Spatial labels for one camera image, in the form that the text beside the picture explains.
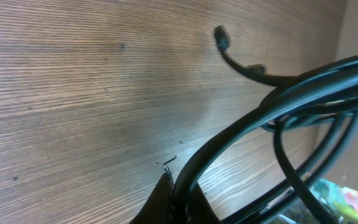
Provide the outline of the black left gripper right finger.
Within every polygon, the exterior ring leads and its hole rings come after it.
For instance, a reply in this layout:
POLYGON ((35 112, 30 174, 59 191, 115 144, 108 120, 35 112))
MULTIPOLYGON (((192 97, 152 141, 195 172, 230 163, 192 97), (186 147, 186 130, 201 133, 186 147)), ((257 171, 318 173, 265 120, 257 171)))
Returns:
POLYGON ((221 224, 199 184, 192 190, 186 209, 187 224, 221 224))

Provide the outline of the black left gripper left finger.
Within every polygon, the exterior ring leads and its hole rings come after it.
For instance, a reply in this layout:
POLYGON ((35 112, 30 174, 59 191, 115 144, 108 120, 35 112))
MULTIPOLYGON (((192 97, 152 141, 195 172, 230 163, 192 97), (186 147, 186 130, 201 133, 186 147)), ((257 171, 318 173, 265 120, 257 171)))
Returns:
POLYGON ((166 224, 171 219, 171 194, 173 190, 172 173, 167 169, 157 182, 140 212, 130 224, 166 224))

